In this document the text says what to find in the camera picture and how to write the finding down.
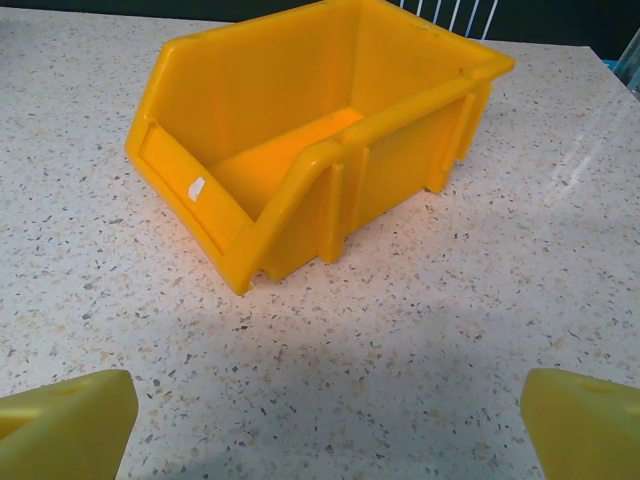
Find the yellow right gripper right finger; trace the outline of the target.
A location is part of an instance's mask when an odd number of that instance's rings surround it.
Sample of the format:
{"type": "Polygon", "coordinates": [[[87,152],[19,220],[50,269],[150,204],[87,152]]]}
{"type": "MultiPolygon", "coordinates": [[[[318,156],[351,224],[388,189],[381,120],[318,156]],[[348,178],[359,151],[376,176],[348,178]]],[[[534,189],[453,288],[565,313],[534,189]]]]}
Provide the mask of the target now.
{"type": "Polygon", "coordinates": [[[639,390],[563,370],[533,369],[521,415],[547,479],[637,479],[639,390]]]}

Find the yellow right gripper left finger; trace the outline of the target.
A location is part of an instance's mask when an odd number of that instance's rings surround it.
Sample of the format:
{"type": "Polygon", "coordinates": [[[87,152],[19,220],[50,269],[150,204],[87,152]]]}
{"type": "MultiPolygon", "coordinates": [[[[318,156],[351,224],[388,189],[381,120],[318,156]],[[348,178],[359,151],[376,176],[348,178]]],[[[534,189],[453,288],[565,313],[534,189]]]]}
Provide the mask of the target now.
{"type": "Polygon", "coordinates": [[[110,369],[1,399],[3,479],[114,479],[138,413],[131,375],[110,369]]]}

